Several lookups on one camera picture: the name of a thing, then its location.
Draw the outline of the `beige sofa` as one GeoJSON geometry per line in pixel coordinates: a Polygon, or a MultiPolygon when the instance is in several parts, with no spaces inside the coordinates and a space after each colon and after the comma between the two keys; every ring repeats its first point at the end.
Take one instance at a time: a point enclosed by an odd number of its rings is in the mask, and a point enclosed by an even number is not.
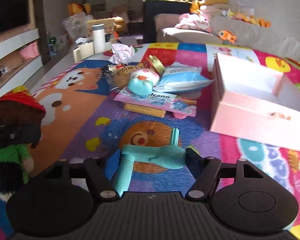
{"type": "Polygon", "coordinates": [[[258,27],[223,16],[214,16],[210,22],[212,27],[210,34],[199,30],[177,29],[175,25],[180,22],[180,17],[178,14],[154,16],[157,42],[221,44],[222,41],[217,34],[225,29],[237,36],[236,46],[300,61],[300,42],[278,30],[258,27]]]}

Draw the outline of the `pink cardboard box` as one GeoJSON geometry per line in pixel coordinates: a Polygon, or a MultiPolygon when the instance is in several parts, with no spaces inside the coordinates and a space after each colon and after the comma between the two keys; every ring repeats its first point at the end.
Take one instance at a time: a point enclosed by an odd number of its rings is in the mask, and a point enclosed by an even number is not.
{"type": "Polygon", "coordinates": [[[218,53],[210,130],[300,151],[300,89],[283,73],[218,53]]]}

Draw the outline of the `colourful cartoon play mat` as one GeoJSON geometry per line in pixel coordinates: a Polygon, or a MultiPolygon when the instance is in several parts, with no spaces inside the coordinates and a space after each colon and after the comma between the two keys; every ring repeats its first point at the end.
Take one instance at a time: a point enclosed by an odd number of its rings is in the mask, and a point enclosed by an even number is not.
{"type": "MultiPolygon", "coordinates": [[[[128,64],[144,63],[149,55],[154,55],[164,66],[202,67],[202,74],[210,78],[208,70],[217,53],[282,72],[300,89],[300,62],[249,48],[192,43],[144,44],[128,64]]],[[[299,214],[292,233],[300,239],[300,152],[211,133],[211,86],[184,96],[197,100],[194,118],[178,120],[168,113],[164,118],[157,118],[125,111],[121,102],[114,101],[116,93],[110,93],[106,80],[101,77],[101,67],[109,64],[110,55],[112,52],[106,51],[74,64],[31,92],[46,109],[42,142],[36,149],[29,149],[34,160],[33,176],[61,158],[79,163],[93,156],[101,158],[112,148],[117,150],[126,144],[164,146],[169,143],[171,129],[177,127],[181,147],[190,147],[202,157],[214,156],[224,163],[248,159],[294,194],[299,202],[299,214]]],[[[135,163],[129,190],[185,193],[192,182],[193,177],[185,167],[167,170],[135,163]]],[[[5,205],[0,200],[0,239],[13,233],[5,205]]]]}

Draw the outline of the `pink patterned blanket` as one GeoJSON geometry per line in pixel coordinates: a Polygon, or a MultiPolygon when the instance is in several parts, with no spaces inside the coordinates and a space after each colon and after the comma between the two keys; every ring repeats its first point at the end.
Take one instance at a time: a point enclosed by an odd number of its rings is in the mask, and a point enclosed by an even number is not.
{"type": "Polygon", "coordinates": [[[208,20],[197,14],[182,14],[179,16],[179,22],[174,26],[177,29],[197,30],[210,33],[212,28],[208,20]]]}

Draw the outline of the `pink teal lucky cat toy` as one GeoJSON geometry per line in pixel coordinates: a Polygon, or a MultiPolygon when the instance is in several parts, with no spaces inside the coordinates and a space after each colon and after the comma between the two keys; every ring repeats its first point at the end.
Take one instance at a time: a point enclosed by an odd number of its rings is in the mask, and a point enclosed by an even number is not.
{"type": "Polygon", "coordinates": [[[150,69],[137,69],[130,73],[128,89],[135,95],[148,96],[160,81],[160,76],[150,69]]]}

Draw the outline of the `orange clownfish plush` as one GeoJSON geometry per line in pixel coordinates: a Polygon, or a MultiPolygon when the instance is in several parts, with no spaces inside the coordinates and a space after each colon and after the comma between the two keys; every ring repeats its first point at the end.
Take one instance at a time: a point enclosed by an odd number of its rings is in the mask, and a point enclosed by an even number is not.
{"type": "Polygon", "coordinates": [[[234,44],[237,40],[237,36],[228,30],[221,30],[218,33],[218,37],[224,44],[234,44]]]}

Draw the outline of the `white thermos bottle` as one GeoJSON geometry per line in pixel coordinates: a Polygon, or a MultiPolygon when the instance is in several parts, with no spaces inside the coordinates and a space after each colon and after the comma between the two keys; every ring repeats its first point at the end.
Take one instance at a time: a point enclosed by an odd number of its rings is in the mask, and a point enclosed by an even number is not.
{"type": "Polygon", "coordinates": [[[106,35],[104,24],[95,24],[92,26],[92,35],[95,54],[106,50],[106,35]]]}

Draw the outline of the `blue wet wipes pack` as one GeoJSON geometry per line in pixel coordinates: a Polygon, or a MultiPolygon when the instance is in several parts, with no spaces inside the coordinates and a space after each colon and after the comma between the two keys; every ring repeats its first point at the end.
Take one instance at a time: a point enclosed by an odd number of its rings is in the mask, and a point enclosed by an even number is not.
{"type": "Polygon", "coordinates": [[[202,67],[175,64],[165,67],[160,82],[154,91],[163,93],[187,93],[202,90],[214,80],[202,76],[202,67]]]}

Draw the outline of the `gold crown toy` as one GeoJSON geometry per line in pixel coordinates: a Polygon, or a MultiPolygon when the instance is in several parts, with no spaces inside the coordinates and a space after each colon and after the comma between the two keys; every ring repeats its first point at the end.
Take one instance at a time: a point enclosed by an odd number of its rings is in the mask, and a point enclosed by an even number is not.
{"type": "Polygon", "coordinates": [[[162,76],[165,71],[165,67],[162,62],[154,55],[149,55],[147,61],[151,68],[153,68],[160,76],[162,76]]]}

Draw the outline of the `pink volcano toy package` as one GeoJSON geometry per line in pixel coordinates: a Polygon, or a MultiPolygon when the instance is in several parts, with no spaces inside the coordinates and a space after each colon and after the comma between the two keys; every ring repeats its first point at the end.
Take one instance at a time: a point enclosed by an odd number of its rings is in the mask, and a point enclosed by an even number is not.
{"type": "Polygon", "coordinates": [[[195,117],[197,114],[197,100],[188,99],[175,94],[153,91],[147,96],[138,96],[125,87],[115,96],[114,100],[171,112],[176,115],[177,118],[187,116],[195,117]]]}

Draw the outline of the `packaged bread bun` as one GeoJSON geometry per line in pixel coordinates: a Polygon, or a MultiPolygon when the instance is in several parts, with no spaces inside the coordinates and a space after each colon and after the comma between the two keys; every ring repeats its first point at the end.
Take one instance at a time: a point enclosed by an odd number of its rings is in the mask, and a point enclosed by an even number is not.
{"type": "Polygon", "coordinates": [[[101,68],[102,76],[107,81],[111,89],[122,89],[126,87],[130,79],[130,73],[137,69],[143,69],[145,65],[138,63],[137,65],[128,64],[109,64],[101,68]]]}

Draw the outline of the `wooden biscuit block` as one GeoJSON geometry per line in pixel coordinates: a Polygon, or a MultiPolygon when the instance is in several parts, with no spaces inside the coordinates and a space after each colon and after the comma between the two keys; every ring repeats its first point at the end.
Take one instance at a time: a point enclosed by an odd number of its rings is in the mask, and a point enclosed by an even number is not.
{"type": "Polygon", "coordinates": [[[159,118],[164,118],[165,114],[166,114],[166,111],[162,110],[162,109],[141,106],[141,105],[135,105],[135,104],[131,104],[131,103],[125,103],[123,106],[123,109],[126,111],[134,112],[134,113],[156,116],[159,118]]]}

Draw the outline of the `teal plastic toy stand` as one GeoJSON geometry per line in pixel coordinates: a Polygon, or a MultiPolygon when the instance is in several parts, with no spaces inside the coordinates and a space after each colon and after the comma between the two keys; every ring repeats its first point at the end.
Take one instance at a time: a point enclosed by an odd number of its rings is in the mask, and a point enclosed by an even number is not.
{"type": "Polygon", "coordinates": [[[142,162],[161,166],[166,169],[180,169],[185,166],[186,151],[178,146],[179,129],[173,128],[170,143],[162,147],[125,145],[121,161],[116,171],[113,188],[119,196],[128,191],[134,163],[142,162]]]}

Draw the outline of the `crumpled white pink cloth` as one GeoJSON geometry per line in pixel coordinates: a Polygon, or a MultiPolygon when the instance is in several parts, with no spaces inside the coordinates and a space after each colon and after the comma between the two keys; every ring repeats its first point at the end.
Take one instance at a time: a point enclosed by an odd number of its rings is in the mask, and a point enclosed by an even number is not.
{"type": "Polygon", "coordinates": [[[109,62],[113,64],[124,63],[127,59],[130,59],[135,55],[135,49],[133,46],[128,46],[121,43],[113,43],[111,45],[113,55],[110,57],[109,62]]]}

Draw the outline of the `white desk organiser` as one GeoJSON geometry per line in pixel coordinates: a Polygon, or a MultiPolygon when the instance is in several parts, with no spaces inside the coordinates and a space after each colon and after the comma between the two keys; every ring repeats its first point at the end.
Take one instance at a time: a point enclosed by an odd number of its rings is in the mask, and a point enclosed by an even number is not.
{"type": "Polygon", "coordinates": [[[74,62],[77,63],[94,55],[94,43],[89,37],[80,37],[75,41],[75,47],[72,51],[74,62]]]}

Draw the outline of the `yarn doll red hat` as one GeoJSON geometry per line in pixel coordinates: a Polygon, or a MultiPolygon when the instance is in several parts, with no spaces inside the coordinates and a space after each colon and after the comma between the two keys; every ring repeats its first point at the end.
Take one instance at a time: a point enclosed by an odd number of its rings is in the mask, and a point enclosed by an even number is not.
{"type": "Polygon", "coordinates": [[[0,97],[0,199],[7,202],[28,181],[46,110],[24,86],[0,97]]]}

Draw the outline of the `yellow plush toy pile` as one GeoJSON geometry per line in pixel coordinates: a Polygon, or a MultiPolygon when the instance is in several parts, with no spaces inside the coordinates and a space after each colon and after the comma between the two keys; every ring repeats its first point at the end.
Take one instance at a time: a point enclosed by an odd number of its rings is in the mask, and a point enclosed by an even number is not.
{"type": "Polygon", "coordinates": [[[271,22],[266,21],[264,18],[255,18],[253,15],[245,16],[241,12],[232,12],[230,9],[223,10],[221,15],[227,18],[231,18],[233,20],[243,21],[246,23],[258,25],[265,28],[271,27],[271,22]]]}

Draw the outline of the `white media shelf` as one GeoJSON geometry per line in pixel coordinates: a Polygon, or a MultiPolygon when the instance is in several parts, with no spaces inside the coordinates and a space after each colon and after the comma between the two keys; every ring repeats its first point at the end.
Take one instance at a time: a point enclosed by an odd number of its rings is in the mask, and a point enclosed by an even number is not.
{"type": "Polygon", "coordinates": [[[39,40],[37,28],[28,25],[0,34],[0,97],[19,85],[24,85],[43,66],[41,55],[22,57],[20,51],[39,40]]]}

